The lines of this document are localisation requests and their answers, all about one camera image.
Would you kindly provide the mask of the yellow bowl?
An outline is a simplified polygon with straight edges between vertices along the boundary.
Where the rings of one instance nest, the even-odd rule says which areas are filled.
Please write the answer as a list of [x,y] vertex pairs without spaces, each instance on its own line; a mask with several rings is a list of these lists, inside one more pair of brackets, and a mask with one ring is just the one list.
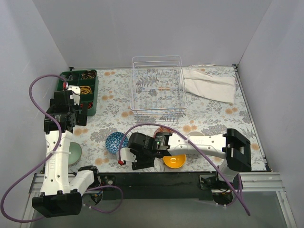
[[186,155],[164,156],[164,164],[171,169],[179,169],[186,163]]

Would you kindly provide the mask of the white wire dish rack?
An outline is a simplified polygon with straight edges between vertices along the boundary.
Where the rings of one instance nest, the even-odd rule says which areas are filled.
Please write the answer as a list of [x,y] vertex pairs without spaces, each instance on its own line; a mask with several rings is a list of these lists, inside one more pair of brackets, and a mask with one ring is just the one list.
[[131,111],[140,120],[175,122],[188,108],[181,57],[132,58]]

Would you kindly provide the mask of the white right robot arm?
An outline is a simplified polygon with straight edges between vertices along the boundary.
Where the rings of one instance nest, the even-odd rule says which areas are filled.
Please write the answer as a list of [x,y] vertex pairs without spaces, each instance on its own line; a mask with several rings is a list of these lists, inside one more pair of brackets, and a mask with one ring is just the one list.
[[127,147],[121,149],[122,160],[131,162],[133,170],[153,167],[156,158],[202,153],[223,160],[219,166],[221,173],[215,176],[215,184],[221,189],[231,185],[238,173],[252,170],[251,142],[232,128],[212,136],[199,133],[179,136],[172,130],[157,132],[153,137],[132,133]]

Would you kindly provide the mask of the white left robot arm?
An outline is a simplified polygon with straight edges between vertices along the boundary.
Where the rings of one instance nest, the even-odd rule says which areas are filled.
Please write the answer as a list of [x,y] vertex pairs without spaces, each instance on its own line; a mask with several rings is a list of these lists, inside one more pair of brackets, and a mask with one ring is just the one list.
[[87,189],[100,187],[101,178],[96,166],[78,169],[69,180],[69,149],[76,125],[85,126],[87,109],[80,108],[80,88],[71,86],[56,91],[44,119],[44,133],[49,159],[40,195],[34,197],[32,206],[46,218],[78,215],[82,207],[82,196]]

